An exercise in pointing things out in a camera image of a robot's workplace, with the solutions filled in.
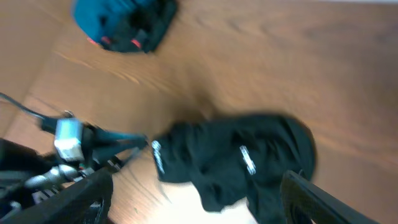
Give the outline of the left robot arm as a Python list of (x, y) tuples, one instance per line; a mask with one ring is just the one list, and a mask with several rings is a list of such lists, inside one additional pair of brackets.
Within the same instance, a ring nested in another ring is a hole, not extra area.
[(74, 117), (41, 117), (40, 128), (54, 136), (55, 153), (40, 156), (31, 148), (1, 140), (1, 186), (16, 184), (19, 190), (43, 190), (77, 182), (93, 172), (128, 161), (117, 154), (144, 149), (145, 135), (103, 130)]

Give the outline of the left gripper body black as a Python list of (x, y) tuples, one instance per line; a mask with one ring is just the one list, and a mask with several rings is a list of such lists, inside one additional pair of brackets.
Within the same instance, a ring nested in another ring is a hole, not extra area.
[(47, 116), (40, 122), (41, 130), (54, 135), (54, 153), (45, 159), (54, 166), (65, 165), (82, 174), (92, 174), (95, 128), (74, 116)]

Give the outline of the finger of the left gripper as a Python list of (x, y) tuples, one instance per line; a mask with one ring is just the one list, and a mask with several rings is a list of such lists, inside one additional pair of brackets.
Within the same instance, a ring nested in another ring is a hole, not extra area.
[[(99, 166), (105, 166), (111, 161), (121, 169), (131, 160), (136, 159), (147, 146), (147, 141), (117, 142), (116, 144), (94, 148), (92, 159)], [(120, 159), (117, 155), (125, 151), (128, 152), (127, 157)]]
[(94, 146), (110, 146), (116, 144), (147, 146), (147, 136), (137, 133), (121, 133), (100, 128), (95, 129), (93, 135)]

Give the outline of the black t-shirt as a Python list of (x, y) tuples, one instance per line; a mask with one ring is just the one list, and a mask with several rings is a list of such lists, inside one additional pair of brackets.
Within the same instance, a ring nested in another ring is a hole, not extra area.
[(311, 179), (317, 162), (311, 130), (297, 118), (276, 113), (175, 123), (151, 146), (161, 182), (193, 184), (207, 212), (246, 198), (258, 223), (285, 223), (284, 173)]

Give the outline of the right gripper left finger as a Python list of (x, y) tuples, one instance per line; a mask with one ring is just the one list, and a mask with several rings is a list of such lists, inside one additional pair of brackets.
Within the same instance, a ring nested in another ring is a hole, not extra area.
[(112, 223), (108, 218), (113, 179), (101, 169), (35, 203), (33, 190), (24, 180), (1, 187), (1, 224), (25, 223)]

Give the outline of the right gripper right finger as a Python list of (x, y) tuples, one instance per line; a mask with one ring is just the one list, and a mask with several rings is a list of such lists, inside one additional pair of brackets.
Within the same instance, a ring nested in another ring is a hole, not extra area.
[(283, 175), (280, 198), (288, 224), (377, 224), (291, 170)]

